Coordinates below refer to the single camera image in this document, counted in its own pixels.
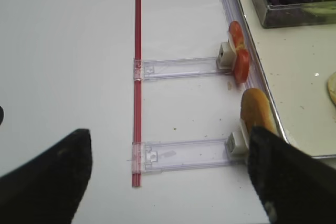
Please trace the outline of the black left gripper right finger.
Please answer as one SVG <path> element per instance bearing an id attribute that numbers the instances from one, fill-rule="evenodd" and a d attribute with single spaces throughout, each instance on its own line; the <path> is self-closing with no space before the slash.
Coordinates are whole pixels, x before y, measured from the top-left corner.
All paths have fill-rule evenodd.
<path id="1" fill-rule="evenodd" d="M 335 169 L 261 126 L 251 130 L 247 168 L 270 223 L 335 223 Z"/>

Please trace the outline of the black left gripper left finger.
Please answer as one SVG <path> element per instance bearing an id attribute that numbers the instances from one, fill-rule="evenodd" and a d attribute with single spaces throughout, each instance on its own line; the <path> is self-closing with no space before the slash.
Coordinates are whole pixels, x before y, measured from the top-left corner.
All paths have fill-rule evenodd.
<path id="1" fill-rule="evenodd" d="M 72 223 L 93 157 L 88 129 L 77 129 L 1 176 L 1 223 Z"/>

